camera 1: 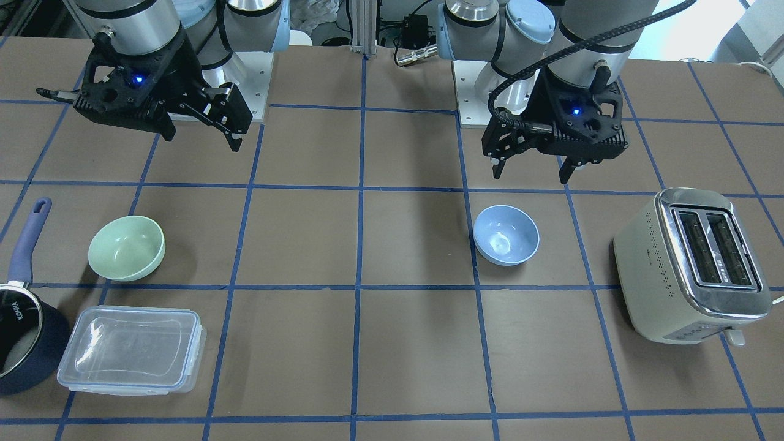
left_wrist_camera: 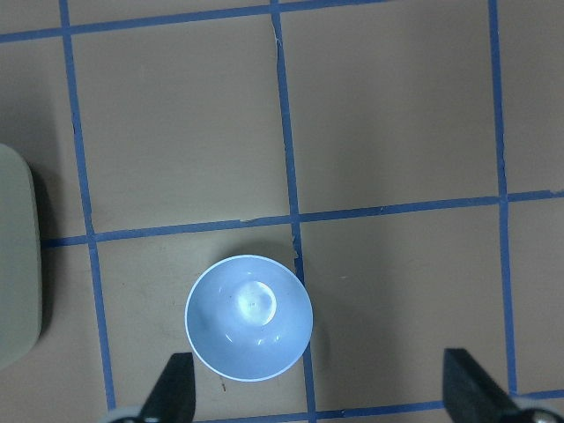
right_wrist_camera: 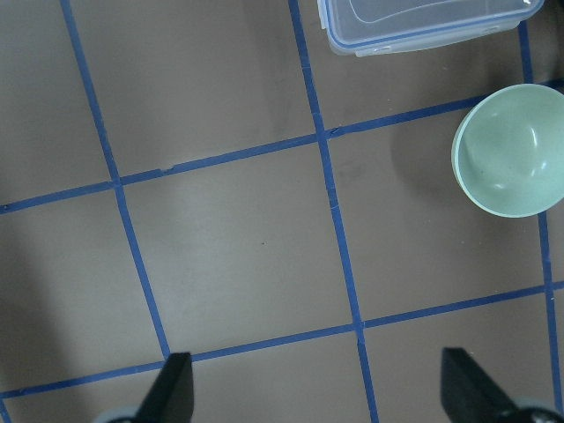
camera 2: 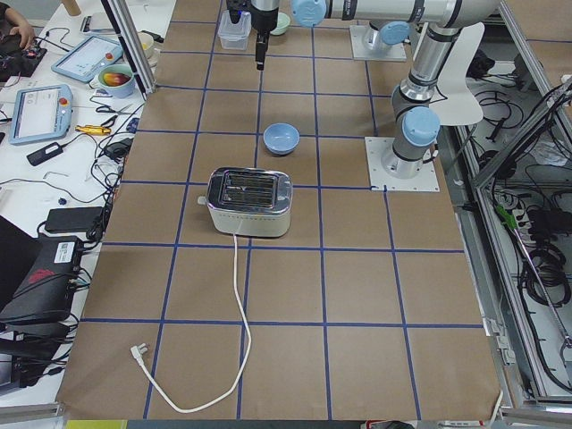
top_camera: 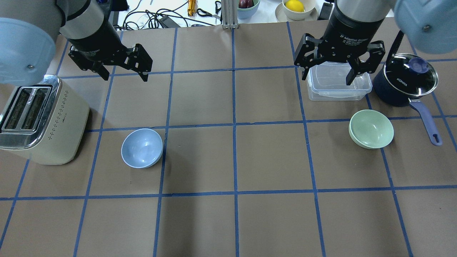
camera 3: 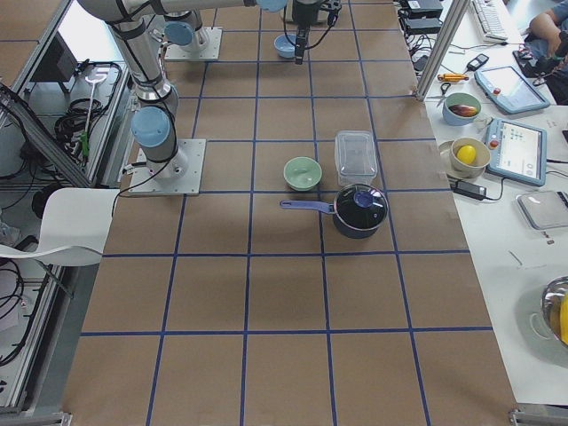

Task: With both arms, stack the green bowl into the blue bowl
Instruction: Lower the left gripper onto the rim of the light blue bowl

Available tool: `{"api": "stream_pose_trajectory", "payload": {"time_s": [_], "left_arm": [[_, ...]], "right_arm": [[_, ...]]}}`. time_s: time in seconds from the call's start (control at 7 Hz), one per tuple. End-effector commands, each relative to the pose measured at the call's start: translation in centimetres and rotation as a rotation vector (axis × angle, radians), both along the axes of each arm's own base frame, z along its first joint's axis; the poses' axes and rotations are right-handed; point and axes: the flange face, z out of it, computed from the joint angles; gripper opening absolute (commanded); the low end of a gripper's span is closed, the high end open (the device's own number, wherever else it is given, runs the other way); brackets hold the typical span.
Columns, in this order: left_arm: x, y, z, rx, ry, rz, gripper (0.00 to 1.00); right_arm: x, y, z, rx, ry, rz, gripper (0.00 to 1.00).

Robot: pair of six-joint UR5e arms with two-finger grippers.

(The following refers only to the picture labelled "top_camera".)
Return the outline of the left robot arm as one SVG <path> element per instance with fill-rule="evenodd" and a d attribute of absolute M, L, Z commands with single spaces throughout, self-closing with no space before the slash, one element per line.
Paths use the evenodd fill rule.
<path fill-rule="evenodd" d="M 148 80 L 153 60 L 141 44 L 128 48 L 111 24 L 110 11 L 96 0 L 2 0 L 2 84 L 41 81 L 56 53 L 59 35 L 72 45 L 68 55 L 80 70 L 109 78 L 107 66 L 131 70 Z"/>

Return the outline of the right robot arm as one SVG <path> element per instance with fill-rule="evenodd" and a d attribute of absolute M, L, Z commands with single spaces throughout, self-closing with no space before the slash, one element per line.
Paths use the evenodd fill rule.
<path fill-rule="evenodd" d="M 389 12 L 401 35 L 427 54 L 456 50 L 455 0 L 335 0 L 323 36 L 303 34 L 294 54 L 306 80 L 311 68 L 325 62 L 348 63 L 346 83 L 373 73 L 386 54 L 382 40 L 373 38 Z"/>

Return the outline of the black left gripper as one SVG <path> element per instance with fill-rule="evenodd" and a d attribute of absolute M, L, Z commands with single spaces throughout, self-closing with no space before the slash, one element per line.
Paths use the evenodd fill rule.
<path fill-rule="evenodd" d="M 142 81 L 147 82 L 153 60 L 143 45 L 127 48 L 109 21 L 102 21 L 99 25 L 96 30 L 90 28 L 89 32 L 67 26 L 60 28 L 60 33 L 73 45 L 68 55 L 78 68 L 108 80 L 110 73 L 105 65 L 116 65 L 136 72 Z"/>

